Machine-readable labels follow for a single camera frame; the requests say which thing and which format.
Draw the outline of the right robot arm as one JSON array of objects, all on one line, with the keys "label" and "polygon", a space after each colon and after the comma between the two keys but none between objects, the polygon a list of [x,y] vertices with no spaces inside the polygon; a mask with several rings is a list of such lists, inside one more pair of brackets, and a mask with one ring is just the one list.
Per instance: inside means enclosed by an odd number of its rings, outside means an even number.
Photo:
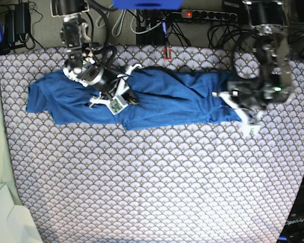
[{"label": "right robot arm", "polygon": [[[105,105],[113,115],[129,105],[138,105],[138,98],[127,80],[141,65],[130,65],[123,71],[111,66],[117,49],[108,43],[110,25],[105,12],[112,12],[113,9],[95,1],[51,1],[50,8],[52,17],[63,19],[60,37],[68,54],[63,73],[70,80],[98,91],[98,95],[90,98],[90,105]],[[94,33],[88,31],[89,27],[94,26],[93,20],[82,18],[82,14],[88,14],[90,9],[97,12],[105,23],[106,37],[102,48],[94,44]]]}]

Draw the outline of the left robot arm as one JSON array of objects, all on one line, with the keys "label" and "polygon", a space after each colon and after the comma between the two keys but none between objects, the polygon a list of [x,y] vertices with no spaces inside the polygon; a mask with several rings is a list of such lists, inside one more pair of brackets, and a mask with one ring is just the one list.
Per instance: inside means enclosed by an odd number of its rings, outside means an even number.
[{"label": "left robot arm", "polygon": [[259,72],[254,78],[237,73],[235,58],[231,56],[233,79],[227,91],[214,92],[241,119],[244,135],[260,131],[259,122],[270,104],[289,102],[294,95],[291,77],[288,18],[282,1],[243,1],[250,29],[240,35],[232,51],[243,41],[254,37],[252,52],[258,61]]}]

